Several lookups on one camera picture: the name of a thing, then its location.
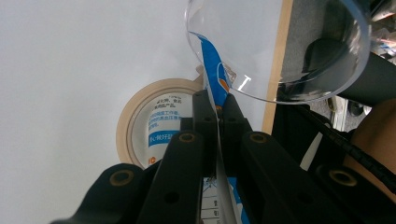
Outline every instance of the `clear plastic bowl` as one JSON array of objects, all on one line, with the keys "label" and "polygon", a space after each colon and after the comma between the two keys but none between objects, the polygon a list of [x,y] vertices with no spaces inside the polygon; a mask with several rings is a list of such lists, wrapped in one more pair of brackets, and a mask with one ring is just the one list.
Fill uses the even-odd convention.
[{"label": "clear plastic bowl", "polygon": [[322,100],[350,86],[367,63],[368,10],[356,2],[294,0],[282,43],[282,1],[190,0],[187,37],[200,62],[201,43],[190,32],[214,44],[236,91],[280,104]]}]

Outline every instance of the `masking tape roll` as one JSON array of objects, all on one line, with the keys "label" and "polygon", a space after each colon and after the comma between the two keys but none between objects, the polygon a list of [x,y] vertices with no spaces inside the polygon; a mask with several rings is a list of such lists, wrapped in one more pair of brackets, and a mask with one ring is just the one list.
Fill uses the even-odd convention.
[{"label": "masking tape roll", "polygon": [[[123,108],[117,126],[116,144],[120,161],[132,163],[142,168],[147,167],[145,161],[139,160],[138,155],[136,156],[136,154],[138,154],[136,153],[137,150],[142,150],[142,148],[134,148],[136,144],[134,144],[133,139],[134,125],[136,125],[136,123],[142,123],[142,120],[137,121],[139,115],[140,117],[148,117],[147,109],[142,111],[147,104],[152,102],[155,98],[167,93],[185,93],[193,95],[201,89],[201,83],[183,78],[169,78],[151,83],[137,92]],[[145,130],[140,131],[139,129],[135,129],[134,131],[145,132]]]}]

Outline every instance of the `white wall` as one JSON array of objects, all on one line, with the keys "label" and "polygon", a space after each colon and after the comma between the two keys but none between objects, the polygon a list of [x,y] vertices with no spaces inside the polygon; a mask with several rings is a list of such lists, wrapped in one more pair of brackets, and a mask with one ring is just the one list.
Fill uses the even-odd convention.
[{"label": "white wall", "polygon": [[[116,127],[128,100],[155,80],[196,77],[186,5],[0,2],[0,223],[70,217],[119,163]],[[243,99],[260,129],[264,103]]]}]

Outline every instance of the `black cable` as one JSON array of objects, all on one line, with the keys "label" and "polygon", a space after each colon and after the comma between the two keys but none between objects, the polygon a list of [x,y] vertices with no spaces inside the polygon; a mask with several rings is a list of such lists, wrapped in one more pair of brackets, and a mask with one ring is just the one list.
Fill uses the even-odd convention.
[{"label": "black cable", "polygon": [[328,128],[324,123],[313,116],[311,112],[300,105],[294,105],[298,112],[300,112],[306,119],[311,121],[318,130],[329,137],[334,143],[342,148],[346,154],[356,160],[364,168],[370,171],[376,178],[378,178],[384,185],[393,193],[396,194],[396,175],[379,161],[362,151],[360,148],[352,145],[342,135]]}]

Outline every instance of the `skin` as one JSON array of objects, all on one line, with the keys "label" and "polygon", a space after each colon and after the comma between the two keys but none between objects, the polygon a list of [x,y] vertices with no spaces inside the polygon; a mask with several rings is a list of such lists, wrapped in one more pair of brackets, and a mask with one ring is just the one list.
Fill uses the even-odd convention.
[{"label": "skin", "polygon": [[[373,107],[354,132],[351,142],[396,174],[396,99]],[[352,158],[346,156],[344,165],[364,176],[396,203],[396,195]]]}]

